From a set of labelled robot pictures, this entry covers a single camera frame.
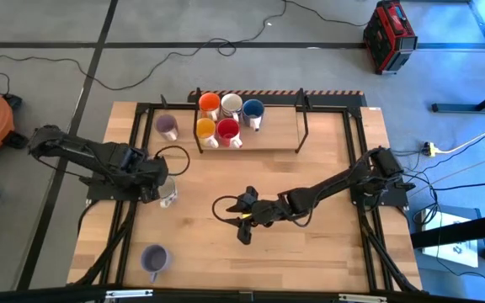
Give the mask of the silver frame bracket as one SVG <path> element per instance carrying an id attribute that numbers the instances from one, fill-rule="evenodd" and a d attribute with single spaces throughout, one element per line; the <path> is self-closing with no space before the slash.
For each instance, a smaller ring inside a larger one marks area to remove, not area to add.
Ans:
<path id="1" fill-rule="evenodd" d="M 346 303 L 388 303 L 386 297 L 359 294 L 339 294 L 338 301 Z"/>
<path id="2" fill-rule="evenodd" d="M 153 296 L 153 294 L 153 290 L 107 290 L 104 298 L 106 300 L 119 300 L 148 297 Z"/>

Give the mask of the white dark patterned mug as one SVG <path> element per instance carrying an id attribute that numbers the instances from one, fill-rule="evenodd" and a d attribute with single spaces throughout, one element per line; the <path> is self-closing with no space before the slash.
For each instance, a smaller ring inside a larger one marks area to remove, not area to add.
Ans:
<path id="1" fill-rule="evenodd" d="M 231 118 L 239 123 L 242 107 L 243 99 L 235 93 L 228 93 L 221 98 L 221 114 L 223 118 Z"/>

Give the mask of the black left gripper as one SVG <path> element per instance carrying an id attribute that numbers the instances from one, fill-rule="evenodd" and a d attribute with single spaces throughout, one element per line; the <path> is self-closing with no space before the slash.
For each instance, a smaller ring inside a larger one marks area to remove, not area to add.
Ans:
<path id="1" fill-rule="evenodd" d="M 164 184 L 168 165 L 164 157 L 150 158 L 147 150 L 129 147 L 122 160 L 122 177 L 135 185 L 157 187 Z M 160 199 L 157 188 L 141 187 L 141 202 L 151 203 Z"/>

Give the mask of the black table frame rails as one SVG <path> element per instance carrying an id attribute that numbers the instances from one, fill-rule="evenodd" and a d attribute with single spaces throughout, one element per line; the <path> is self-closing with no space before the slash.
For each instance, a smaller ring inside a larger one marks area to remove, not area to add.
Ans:
<path id="1" fill-rule="evenodd" d="M 107 281 L 147 288 L 141 254 L 152 244 L 172 260 L 153 285 L 192 290 L 362 292 L 369 289 L 357 210 L 349 191 L 325 199 L 305 227 L 277 222 L 252 231 L 249 245 L 223 222 L 234 197 L 254 186 L 263 199 L 312 186 L 346 169 L 366 148 L 386 146 L 379 109 L 359 116 L 333 111 L 306 114 L 305 143 L 293 150 L 204 150 L 190 136 L 166 152 L 179 191 L 168 208 L 138 205 L 128 245 L 112 257 Z"/>

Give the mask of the blue white floral mug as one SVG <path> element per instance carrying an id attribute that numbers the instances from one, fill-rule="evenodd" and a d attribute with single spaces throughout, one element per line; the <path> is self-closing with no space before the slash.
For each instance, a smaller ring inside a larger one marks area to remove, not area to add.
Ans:
<path id="1" fill-rule="evenodd" d="M 160 206 L 168 208 L 177 198 L 178 190 L 174 178 L 168 177 L 163 185 L 158 187 Z"/>

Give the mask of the lavender mug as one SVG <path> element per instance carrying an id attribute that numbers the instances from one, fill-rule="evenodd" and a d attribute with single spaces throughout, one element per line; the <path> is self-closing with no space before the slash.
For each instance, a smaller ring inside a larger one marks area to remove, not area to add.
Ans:
<path id="1" fill-rule="evenodd" d="M 141 268 L 149 274 L 151 283 L 155 283 L 160 273 L 166 271 L 171 263 L 171 254 L 162 245 L 146 247 L 141 254 Z"/>

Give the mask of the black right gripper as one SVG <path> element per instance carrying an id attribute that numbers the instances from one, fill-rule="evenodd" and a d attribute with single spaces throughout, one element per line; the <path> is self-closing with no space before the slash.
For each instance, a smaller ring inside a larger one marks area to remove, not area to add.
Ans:
<path id="1" fill-rule="evenodd" d="M 252 239 L 252 221 L 258 225 L 271 225 L 285 219 L 285 212 L 279 200 L 257 200 L 258 192 L 255 188 L 246 188 L 243 194 L 236 197 L 233 206 L 227 212 L 250 212 L 250 220 L 241 220 L 237 227 L 237 239 L 244 245 L 249 245 Z"/>

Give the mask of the blue and white mug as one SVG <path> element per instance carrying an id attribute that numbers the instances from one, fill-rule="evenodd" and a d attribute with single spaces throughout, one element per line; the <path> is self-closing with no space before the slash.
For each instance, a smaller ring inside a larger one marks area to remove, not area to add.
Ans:
<path id="1" fill-rule="evenodd" d="M 264 117 L 264 104 L 257 99 L 249 99 L 242 106 L 242 119 L 246 126 L 259 131 Z"/>

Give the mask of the red mug white handle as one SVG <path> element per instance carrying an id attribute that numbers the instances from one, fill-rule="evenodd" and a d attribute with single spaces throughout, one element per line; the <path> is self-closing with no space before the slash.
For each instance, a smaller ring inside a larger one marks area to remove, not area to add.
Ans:
<path id="1" fill-rule="evenodd" d="M 241 148 L 240 125 L 232 118 L 220 120 L 216 125 L 216 137 L 222 146 Z"/>

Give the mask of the black frame wooden shelf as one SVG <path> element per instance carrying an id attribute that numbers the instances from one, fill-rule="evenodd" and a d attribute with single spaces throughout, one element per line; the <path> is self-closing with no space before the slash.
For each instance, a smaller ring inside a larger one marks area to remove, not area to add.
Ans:
<path id="1" fill-rule="evenodd" d="M 218 148 L 211 148 L 202 146 L 198 140 L 196 131 L 196 122 L 203 118 L 200 112 L 198 101 L 202 95 L 202 91 L 197 89 L 193 91 L 190 96 L 191 110 L 183 122 L 186 123 L 185 129 L 191 132 L 197 147 L 200 151 L 204 150 L 247 150 L 247 151 L 261 151 L 261 150 L 293 150 L 298 152 L 304 144 L 304 140 L 308 135 L 307 130 L 307 106 L 303 103 L 306 100 L 302 91 L 297 94 L 297 99 L 301 101 L 300 105 L 267 105 L 264 104 L 264 117 L 259 131 L 254 131 L 246 126 L 243 122 L 243 113 L 240 115 L 240 138 L 242 141 L 241 148 L 230 148 L 222 146 L 219 141 Z M 219 120 L 223 120 L 220 111 Z"/>

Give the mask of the mauve faceted mug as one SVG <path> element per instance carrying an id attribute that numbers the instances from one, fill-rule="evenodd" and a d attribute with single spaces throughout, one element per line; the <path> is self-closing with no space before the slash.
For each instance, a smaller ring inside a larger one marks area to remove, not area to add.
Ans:
<path id="1" fill-rule="evenodd" d="M 155 130 L 166 141 L 176 141 L 179 137 L 179 126 L 174 116 L 170 114 L 160 115 L 155 124 Z"/>

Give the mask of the orange striped black strip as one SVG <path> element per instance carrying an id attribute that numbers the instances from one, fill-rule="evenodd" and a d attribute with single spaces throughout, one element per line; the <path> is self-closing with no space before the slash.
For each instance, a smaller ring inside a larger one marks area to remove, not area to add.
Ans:
<path id="1" fill-rule="evenodd" d="M 214 93 L 220 98 L 233 93 L 242 98 L 243 101 L 258 99 L 267 105 L 300 105 L 297 99 L 298 90 L 204 90 L 201 92 Z M 365 107 L 365 94 L 359 90 L 303 90 L 309 104 L 315 106 L 336 106 L 336 107 Z"/>

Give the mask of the orange mug white handle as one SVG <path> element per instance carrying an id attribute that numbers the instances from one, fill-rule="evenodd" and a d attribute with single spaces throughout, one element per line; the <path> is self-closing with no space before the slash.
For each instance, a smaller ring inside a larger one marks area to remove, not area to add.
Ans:
<path id="1" fill-rule="evenodd" d="M 220 117 L 221 99 L 216 93 L 204 93 L 200 96 L 198 105 L 203 118 L 217 122 Z"/>

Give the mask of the black metal beam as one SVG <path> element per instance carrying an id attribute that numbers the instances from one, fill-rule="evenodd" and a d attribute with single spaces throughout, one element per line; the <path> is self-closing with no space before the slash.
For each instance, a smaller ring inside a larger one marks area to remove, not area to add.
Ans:
<path id="1" fill-rule="evenodd" d="M 413 248 L 433 247 L 485 238 L 485 217 L 411 235 Z"/>

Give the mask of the yellow mug white outside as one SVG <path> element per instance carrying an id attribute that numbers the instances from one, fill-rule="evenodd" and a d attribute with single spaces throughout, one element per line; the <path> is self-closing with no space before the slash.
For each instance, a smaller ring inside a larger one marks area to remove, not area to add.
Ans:
<path id="1" fill-rule="evenodd" d="M 216 123 L 209 118 L 201 118 L 196 122 L 195 134 L 202 146 L 218 148 L 219 143 L 216 139 Z"/>

